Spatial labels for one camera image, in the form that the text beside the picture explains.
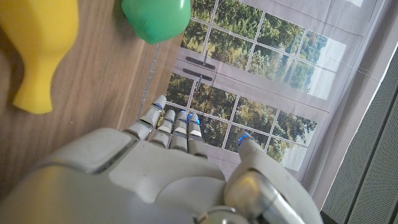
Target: wooden table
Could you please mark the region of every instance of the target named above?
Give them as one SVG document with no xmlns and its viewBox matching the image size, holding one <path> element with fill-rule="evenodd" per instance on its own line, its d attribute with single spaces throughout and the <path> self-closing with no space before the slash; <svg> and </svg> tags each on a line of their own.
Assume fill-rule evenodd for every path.
<svg viewBox="0 0 398 224">
<path fill-rule="evenodd" d="M 52 80 L 53 111 L 33 115 L 11 105 L 24 73 L 0 30 L 0 199 L 41 158 L 94 129 L 135 122 L 157 45 L 134 34 L 121 0 L 79 1 L 77 40 Z M 162 42 L 144 108 L 166 92 L 182 35 Z"/>
</svg>

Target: green object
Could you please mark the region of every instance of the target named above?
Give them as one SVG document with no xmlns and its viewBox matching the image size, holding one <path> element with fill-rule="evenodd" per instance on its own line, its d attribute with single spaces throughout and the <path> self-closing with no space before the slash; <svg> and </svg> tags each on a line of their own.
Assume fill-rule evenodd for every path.
<svg viewBox="0 0 398 224">
<path fill-rule="evenodd" d="M 154 44 L 181 34 L 191 16 L 190 0 L 123 0 L 122 10 L 137 36 Z"/>
</svg>

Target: yellow object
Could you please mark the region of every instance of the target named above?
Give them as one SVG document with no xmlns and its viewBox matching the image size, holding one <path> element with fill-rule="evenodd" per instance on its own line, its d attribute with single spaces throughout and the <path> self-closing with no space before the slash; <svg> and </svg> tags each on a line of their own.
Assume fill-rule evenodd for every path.
<svg viewBox="0 0 398 224">
<path fill-rule="evenodd" d="M 13 104 L 34 114 L 50 112 L 52 75 L 77 35 L 76 0 L 0 0 L 0 26 L 24 61 Z"/>
</svg>

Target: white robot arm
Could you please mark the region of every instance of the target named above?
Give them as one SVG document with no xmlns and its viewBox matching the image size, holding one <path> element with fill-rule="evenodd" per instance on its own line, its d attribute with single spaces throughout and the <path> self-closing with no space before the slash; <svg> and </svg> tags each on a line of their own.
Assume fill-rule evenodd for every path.
<svg viewBox="0 0 398 224">
<path fill-rule="evenodd" d="M 154 129 L 165 102 L 123 132 L 98 129 L 53 152 L 0 203 L 0 222 L 322 223 L 311 196 L 248 133 L 225 181 L 196 114 L 175 120 L 170 110 Z"/>
</svg>

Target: robot finger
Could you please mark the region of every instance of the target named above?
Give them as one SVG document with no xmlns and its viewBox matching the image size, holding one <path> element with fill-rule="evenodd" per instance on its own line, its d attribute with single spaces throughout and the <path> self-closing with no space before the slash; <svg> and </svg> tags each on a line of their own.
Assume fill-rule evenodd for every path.
<svg viewBox="0 0 398 224">
<path fill-rule="evenodd" d="M 160 113 L 162 112 L 164 106 L 166 105 L 166 97 L 160 95 L 156 100 L 149 106 L 145 115 L 139 118 L 130 128 L 124 130 L 135 135 L 140 140 L 145 140 L 148 138 L 149 133 L 157 124 Z"/>
<path fill-rule="evenodd" d="M 196 113 L 192 113 L 191 116 L 188 117 L 189 126 L 188 126 L 188 153 L 194 156 L 200 156 L 202 158 L 207 159 L 207 153 L 205 151 L 205 145 L 202 142 L 201 131 L 200 131 L 200 122 L 198 119 L 198 115 Z"/>
<path fill-rule="evenodd" d="M 177 120 L 175 121 L 175 127 L 170 141 L 170 149 L 178 149 L 183 152 L 188 152 L 187 146 L 187 112 L 181 111 Z"/>
<path fill-rule="evenodd" d="M 167 146 L 169 146 L 174 117 L 175 112 L 173 110 L 168 110 L 164 116 L 162 124 L 156 129 L 149 142 L 166 149 Z"/>
<path fill-rule="evenodd" d="M 256 140 L 245 131 L 238 133 L 235 142 L 238 145 L 238 153 L 242 161 L 254 150 L 264 151 Z"/>
</svg>

